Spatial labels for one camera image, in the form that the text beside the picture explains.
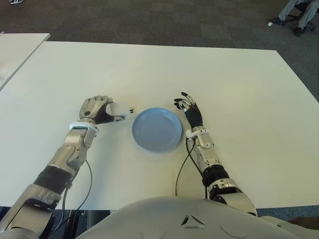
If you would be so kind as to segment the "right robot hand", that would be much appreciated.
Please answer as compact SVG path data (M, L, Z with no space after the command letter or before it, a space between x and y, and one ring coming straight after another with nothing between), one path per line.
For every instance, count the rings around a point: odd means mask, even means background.
M183 98L174 99L174 105L184 112L191 128L203 127L203 120L201 112L195 100L185 92L181 92Z

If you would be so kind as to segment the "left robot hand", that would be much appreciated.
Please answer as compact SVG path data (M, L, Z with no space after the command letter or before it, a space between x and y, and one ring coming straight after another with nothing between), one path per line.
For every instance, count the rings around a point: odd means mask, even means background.
M107 96L94 96L84 101L80 112L79 120L92 124L104 124L110 122L119 122L125 120L124 116L113 116L106 112L113 99Z

